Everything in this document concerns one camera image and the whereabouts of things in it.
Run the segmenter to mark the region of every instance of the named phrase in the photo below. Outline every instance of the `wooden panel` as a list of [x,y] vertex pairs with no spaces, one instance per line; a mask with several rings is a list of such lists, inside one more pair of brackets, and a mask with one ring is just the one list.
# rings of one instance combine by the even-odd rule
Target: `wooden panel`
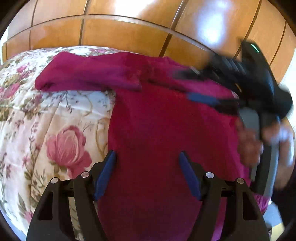
[[270,64],[281,41],[285,19],[268,0],[261,7],[248,40],[255,41]]
[[170,27],[182,0],[92,0],[88,14],[138,18]]
[[281,46],[270,65],[274,77],[278,83],[283,79],[296,48],[296,37],[287,24]]
[[3,63],[7,60],[7,56],[6,56],[6,43],[4,43],[3,46],[2,46],[2,60],[3,60]]
[[31,27],[33,11],[36,0],[30,0],[14,17],[9,24],[8,38],[18,34],[19,32]]
[[25,30],[6,42],[7,59],[12,56],[30,50],[29,44],[30,30]]
[[150,26],[111,19],[86,19],[82,45],[96,45],[158,57],[167,33]]
[[81,18],[57,19],[31,30],[31,49],[79,45]]
[[209,62],[211,53],[183,39],[172,36],[164,56],[170,57],[180,64],[202,69]]
[[48,20],[82,15],[86,0],[38,0],[33,19],[33,25]]
[[230,56],[239,48],[259,0],[189,0],[176,31]]

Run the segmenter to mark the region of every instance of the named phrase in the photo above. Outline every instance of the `floral bedspread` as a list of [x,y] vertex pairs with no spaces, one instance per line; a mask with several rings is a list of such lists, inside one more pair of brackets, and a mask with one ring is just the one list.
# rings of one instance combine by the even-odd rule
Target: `floral bedspread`
[[[34,210],[53,177],[75,178],[107,154],[112,91],[42,93],[36,77],[61,51],[82,56],[117,53],[76,46],[18,54],[0,65],[0,210],[27,234]],[[82,239],[70,200],[75,235]]]

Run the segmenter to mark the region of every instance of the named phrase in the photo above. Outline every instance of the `green light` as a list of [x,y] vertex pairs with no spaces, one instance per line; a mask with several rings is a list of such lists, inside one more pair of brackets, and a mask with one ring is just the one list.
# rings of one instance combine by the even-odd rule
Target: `green light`
[[253,44],[251,44],[251,45],[257,50],[258,53],[260,53],[259,50],[255,47],[255,45],[253,45]]

